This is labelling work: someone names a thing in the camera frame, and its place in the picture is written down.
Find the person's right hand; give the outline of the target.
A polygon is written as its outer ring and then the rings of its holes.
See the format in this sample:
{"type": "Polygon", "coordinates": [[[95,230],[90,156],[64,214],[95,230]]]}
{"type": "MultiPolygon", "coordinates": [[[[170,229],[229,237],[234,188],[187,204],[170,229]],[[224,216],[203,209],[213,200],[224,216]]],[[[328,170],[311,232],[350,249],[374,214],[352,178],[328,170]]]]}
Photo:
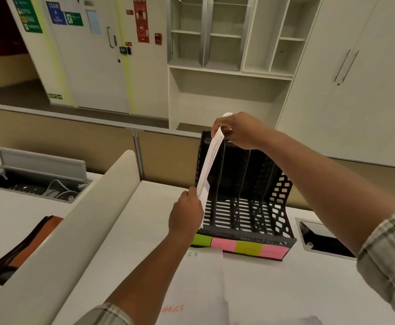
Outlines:
{"type": "Polygon", "coordinates": [[[272,134],[275,133],[275,129],[265,125],[258,118],[245,112],[216,119],[211,129],[212,138],[221,125],[232,127],[234,131],[232,142],[242,149],[257,149],[264,151],[272,134]]]}

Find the person's left hand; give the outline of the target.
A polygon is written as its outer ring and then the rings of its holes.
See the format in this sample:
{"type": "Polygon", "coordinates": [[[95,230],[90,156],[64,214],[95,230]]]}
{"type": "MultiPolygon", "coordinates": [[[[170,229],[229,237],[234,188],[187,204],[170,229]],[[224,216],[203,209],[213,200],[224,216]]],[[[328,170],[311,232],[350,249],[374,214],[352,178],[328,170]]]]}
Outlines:
{"type": "Polygon", "coordinates": [[[204,211],[200,203],[187,202],[187,193],[188,191],[183,191],[178,201],[173,204],[168,221],[168,236],[190,246],[194,235],[200,229],[204,211]]]}

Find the white paper sheet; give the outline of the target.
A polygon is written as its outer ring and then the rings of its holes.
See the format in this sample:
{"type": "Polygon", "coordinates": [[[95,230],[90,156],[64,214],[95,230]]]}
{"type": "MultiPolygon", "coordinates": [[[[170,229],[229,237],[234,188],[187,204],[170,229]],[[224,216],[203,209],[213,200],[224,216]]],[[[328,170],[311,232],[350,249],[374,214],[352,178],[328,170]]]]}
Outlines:
{"type": "Polygon", "coordinates": [[[209,195],[210,184],[208,182],[208,176],[212,165],[216,159],[217,152],[224,141],[225,136],[222,133],[221,127],[218,128],[216,134],[211,138],[207,154],[204,158],[203,167],[198,178],[198,183],[196,187],[196,197],[199,200],[202,210],[205,211],[206,202],[209,195]]]}

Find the person's left forearm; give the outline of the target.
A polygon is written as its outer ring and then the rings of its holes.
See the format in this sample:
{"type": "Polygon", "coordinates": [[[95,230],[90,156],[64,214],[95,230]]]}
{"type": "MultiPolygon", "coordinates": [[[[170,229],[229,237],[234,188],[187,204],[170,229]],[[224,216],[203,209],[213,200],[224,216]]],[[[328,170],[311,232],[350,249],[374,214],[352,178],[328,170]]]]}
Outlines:
{"type": "Polygon", "coordinates": [[[169,230],[167,236],[117,286],[106,303],[118,307],[135,325],[155,325],[169,285],[195,232],[169,230]]]}

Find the person's right forearm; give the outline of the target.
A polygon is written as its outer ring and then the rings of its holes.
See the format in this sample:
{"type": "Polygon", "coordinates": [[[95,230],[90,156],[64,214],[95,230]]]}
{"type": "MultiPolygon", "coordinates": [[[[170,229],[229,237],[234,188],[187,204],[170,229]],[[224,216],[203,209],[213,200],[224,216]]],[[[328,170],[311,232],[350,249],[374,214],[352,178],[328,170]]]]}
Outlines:
{"type": "Polygon", "coordinates": [[[287,174],[326,228],[356,257],[384,220],[395,197],[334,160],[270,130],[259,149],[287,174]]]}

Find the black plastic file rack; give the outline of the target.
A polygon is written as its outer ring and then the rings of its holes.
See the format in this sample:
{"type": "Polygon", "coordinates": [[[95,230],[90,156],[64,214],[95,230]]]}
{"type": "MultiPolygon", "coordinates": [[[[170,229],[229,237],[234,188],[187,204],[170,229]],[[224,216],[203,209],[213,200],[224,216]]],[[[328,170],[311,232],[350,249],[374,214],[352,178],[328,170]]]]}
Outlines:
{"type": "Polygon", "coordinates": [[[264,152],[224,139],[208,182],[203,228],[197,234],[290,249],[296,243],[286,214],[292,182],[264,152]]]}

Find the white open shelf unit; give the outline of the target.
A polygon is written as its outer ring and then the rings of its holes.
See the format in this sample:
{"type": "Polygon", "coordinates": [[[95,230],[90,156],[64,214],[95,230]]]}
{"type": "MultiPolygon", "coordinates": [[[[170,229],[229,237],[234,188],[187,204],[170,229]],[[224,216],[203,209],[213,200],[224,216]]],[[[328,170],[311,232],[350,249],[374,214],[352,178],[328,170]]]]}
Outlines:
{"type": "Polygon", "coordinates": [[[166,0],[169,128],[238,112],[275,127],[322,1],[166,0]]]}

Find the pink sticky note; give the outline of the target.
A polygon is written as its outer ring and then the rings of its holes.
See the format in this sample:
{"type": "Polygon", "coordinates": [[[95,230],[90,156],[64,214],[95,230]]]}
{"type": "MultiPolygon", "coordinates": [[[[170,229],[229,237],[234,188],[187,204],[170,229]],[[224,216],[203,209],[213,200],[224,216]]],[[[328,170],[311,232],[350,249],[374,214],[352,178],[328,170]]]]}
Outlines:
{"type": "Polygon", "coordinates": [[[212,237],[211,247],[220,249],[226,252],[235,252],[237,246],[237,240],[230,240],[225,238],[212,237]]]}
{"type": "Polygon", "coordinates": [[[259,257],[282,261],[289,250],[290,248],[286,246],[263,244],[259,253],[259,257]]]}

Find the beige desk divider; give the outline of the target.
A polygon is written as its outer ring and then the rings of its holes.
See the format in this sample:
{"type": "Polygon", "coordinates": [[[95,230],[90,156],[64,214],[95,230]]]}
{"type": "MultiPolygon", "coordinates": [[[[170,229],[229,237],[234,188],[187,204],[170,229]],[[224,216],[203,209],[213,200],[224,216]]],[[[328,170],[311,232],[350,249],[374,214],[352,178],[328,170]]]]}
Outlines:
{"type": "Polygon", "coordinates": [[[51,325],[141,180],[125,151],[0,289],[0,325],[51,325]]]}

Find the white tall cabinet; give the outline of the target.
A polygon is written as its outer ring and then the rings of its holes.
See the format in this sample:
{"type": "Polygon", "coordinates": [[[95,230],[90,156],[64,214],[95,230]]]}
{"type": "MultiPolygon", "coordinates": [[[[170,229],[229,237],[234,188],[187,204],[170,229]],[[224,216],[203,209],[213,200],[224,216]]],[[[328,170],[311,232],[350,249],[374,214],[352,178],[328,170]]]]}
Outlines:
{"type": "Polygon", "coordinates": [[[395,0],[322,1],[276,128],[325,156],[395,167],[395,0]]]}

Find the plaid left shirt sleeve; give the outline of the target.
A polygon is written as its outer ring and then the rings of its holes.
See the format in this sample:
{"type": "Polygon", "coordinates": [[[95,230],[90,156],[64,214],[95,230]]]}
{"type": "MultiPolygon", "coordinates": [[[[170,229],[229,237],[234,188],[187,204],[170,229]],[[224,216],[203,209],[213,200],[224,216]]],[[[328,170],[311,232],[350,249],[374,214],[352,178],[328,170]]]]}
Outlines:
{"type": "Polygon", "coordinates": [[[134,322],[119,307],[107,302],[86,312],[73,325],[134,325],[134,322]]]}

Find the orange and black pouch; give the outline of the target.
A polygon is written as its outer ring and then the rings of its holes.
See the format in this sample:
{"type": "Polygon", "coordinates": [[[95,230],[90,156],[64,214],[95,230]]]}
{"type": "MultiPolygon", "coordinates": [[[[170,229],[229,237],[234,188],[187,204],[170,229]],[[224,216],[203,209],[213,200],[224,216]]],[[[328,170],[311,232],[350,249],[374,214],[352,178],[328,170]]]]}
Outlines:
{"type": "Polygon", "coordinates": [[[64,220],[44,217],[27,237],[0,258],[0,286],[4,285],[64,220]]]}

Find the plaid right shirt sleeve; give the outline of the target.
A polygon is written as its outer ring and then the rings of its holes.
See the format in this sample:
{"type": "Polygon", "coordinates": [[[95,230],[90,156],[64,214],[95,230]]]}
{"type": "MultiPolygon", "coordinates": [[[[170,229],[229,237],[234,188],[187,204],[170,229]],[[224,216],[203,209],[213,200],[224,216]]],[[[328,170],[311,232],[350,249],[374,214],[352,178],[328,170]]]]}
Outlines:
{"type": "Polygon", "coordinates": [[[395,214],[378,225],[363,244],[357,271],[395,312],[395,214]]]}

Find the red wall sign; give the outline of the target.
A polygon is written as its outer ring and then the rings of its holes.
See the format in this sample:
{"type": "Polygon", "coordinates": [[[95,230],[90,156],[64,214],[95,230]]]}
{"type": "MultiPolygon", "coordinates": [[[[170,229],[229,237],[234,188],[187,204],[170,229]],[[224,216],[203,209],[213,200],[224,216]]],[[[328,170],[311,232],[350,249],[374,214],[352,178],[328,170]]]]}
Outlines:
{"type": "Polygon", "coordinates": [[[137,39],[139,43],[150,43],[148,10],[146,0],[133,0],[137,39]]]}

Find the large green wall sign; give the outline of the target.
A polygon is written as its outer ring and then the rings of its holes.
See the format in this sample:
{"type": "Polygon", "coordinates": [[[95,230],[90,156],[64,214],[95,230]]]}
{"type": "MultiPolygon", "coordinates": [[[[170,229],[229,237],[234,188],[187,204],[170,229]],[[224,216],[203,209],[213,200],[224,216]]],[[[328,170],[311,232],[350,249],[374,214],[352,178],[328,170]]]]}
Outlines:
{"type": "Polygon", "coordinates": [[[12,0],[25,32],[42,34],[40,22],[31,0],[12,0]]]}

